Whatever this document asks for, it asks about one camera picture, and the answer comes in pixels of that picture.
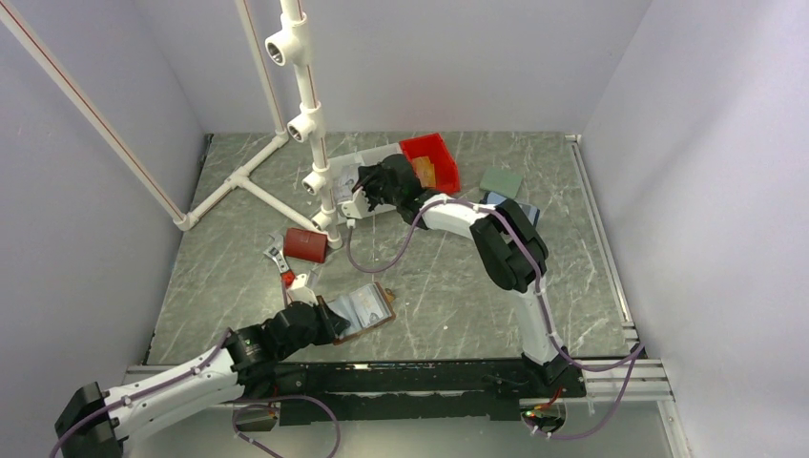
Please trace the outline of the brown leather card holder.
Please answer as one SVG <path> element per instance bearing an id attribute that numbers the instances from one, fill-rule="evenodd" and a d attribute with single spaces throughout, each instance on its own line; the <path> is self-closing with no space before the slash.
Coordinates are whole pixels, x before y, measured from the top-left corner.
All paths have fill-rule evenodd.
<path id="1" fill-rule="evenodd" d="M 326 310 L 346 324 L 337 326 L 334 345 L 344 344 L 396 319 L 393 302 L 396 296 L 378 282 L 371 282 L 330 302 L 319 301 Z"/>

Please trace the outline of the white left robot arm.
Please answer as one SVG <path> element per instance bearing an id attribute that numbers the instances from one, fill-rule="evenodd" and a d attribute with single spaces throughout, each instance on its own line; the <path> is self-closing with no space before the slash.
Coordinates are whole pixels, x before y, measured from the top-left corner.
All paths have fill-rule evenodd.
<path id="1" fill-rule="evenodd" d="M 277 367 L 310 345 L 333 344 L 350 321 L 324 303 L 291 302 L 274 317 L 227 329 L 190 361 L 128 385 L 78 388 L 54 429 L 52 457 L 123 457 L 157 432 L 217 404 L 279 392 Z"/>

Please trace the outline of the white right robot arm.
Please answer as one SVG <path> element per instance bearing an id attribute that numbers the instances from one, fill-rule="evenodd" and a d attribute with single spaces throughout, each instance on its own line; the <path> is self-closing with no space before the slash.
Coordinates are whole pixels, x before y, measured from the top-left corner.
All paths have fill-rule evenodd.
<path id="1" fill-rule="evenodd" d="M 472 203 L 425 187 L 402 155 L 359 167 L 352 195 L 364 210 L 391 205 L 413 228 L 472 240 L 490 280 L 512 296 L 529 390 L 548 396 L 581 382 L 582 370 L 551 319 L 544 280 L 549 249 L 519 204 L 509 198 Z"/>

